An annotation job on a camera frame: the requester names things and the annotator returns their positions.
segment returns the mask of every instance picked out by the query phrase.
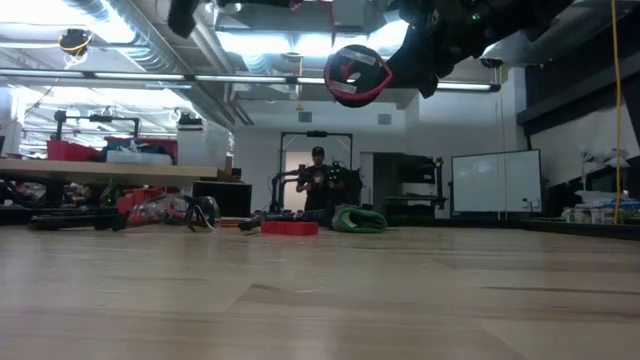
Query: fluorescent light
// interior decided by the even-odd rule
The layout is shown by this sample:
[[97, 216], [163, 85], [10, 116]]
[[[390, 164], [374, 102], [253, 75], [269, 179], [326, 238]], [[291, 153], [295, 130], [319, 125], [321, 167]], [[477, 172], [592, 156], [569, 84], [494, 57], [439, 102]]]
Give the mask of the fluorescent light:
[[310, 57], [325, 57], [348, 45], [366, 45], [366, 35], [336, 37], [336, 42], [331, 47], [330, 34], [304, 34], [300, 36], [295, 46], [295, 52]]
[[291, 52], [286, 34], [234, 34], [221, 31], [216, 34], [225, 51], [242, 56]]
[[89, 29], [110, 43], [132, 42], [136, 38], [136, 33], [124, 18], [115, 11], [108, 0], [100, 0], [100, 4], [104, 8], [100, 12], [100, 18], [104, 20], [96, 20], [88, 14], [85, 15], [89, 17], [87, 23]]
[[378, 52], [397, 50], [404, 41], [408, 27], [409, 24], [404, 20], [387, 23], [369, 35], [367, 46]]
[[324, 85], [324, 78], [307, 78], [299, 77], [298, 84], [300, 85]]
[[156, 80], [156, 81], [176, 81], [185, 80], [184, 75], [177, 74], [148, 74], [148, 73], [101, 73], [93, 74], [98, 79], [114, 80]]
[[106, 131], [111, 131], [111, 132], [116, 132], [116, 131], [118, 131], [118, 130], [116, 130], [114, 127], [109, 126], [109, 125], [107, 125], [107, 124], [98, 124], [98, 127], [99, 127], [99, 128], [101, 128], [101, 129], [103, 129], [103, 130], [106, 130]]
[[191, 84], [145, 84], [149, 89], [191, 89]]
[[46, 150], [47, 149], [47, 145], [20, 145], [20, 149], [25, 149], [25, 150]]
[[198, 81], [245, 83], [245, 84], [286, 84], [287, 78], [281, 76], [246, 75], [196, 75]]
[[44, 78], [82, 78], [80, 71], [33, 70], [33, 69], [0, 69], [0, 75], [27, 76]]
[[489, 51], [493, 50], [493, 48], [496, 47], [496, 44], [497, 43], [487, 46], [487, 48], [484, 49], [484, 52], [482, 53], [482, 56], [486, 56], [489, 53]]
[[140, 136], [178, 136], [176, 133], [140, 133]]
[[491, 85], [441, 82], [438, 84], [438, 90], [489, 91], [491, 90]]

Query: person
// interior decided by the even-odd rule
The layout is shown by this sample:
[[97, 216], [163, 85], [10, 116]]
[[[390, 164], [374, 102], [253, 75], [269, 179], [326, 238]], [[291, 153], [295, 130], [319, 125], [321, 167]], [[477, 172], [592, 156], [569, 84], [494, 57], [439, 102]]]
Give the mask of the person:
[[298, 179], [296, 191], [307, 192], [304, 211], [324, 210], [330, 200], [329, 167], [324, 164], [324, 149], [316, 146], [311, 151], [313, 166], [308, 167]]

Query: red container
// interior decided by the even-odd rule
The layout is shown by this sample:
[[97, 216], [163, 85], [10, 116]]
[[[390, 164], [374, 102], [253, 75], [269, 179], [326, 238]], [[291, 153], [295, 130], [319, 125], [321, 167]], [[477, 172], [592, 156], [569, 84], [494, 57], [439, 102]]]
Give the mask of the red container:
[[136, 205], [152, 199], [154, 197], [161, 196], [165, 193], [164, 188], [149, 188], [149, 189], [129, 189], [125, 190], [125, 196], [120, 197], [116, 201], [116, 207], [120, 214], [128, 214]]
[[47, 141], [47, 159], [55, 161], [89, 161], [89, 158], [99, 155], [94, 148], [70, 143], [64, 140]]
[[265, 221], [260, 225], [260, 230], [265, 234], [316, 235], [318, 223]]
[[[107, 141], [108, 146], [125, 146], [128, 147], [131, 144], [133, 138], [116, 138], [113, 136], [107, 136], [104, 138]], [[138, 138], [135, 139], [136, 144], [149, 144], [162, 146], [164, 150], [171, 156], [173, 163], [178, 163], [178, 141], [174, 139], [153, 139], [153, 138]]]

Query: wooden table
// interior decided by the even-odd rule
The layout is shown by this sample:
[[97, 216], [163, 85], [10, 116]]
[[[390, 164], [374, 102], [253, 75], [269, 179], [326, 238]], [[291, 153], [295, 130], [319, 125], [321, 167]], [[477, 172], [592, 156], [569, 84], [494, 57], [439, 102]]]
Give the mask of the wooden table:
[[218, 179], [213, 167], [112, 164], [48, 160], [0, 159], [0, 174], [17, 174], [73, 182], [191, 186], [201, 178]]

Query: whiteboard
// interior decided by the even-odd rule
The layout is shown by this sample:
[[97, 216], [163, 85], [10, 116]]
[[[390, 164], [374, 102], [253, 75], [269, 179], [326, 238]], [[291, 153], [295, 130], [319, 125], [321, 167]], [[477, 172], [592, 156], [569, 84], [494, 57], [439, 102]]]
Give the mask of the whiteboard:
[[454, 157], [454, 212], [541, 212], [540, 151]]

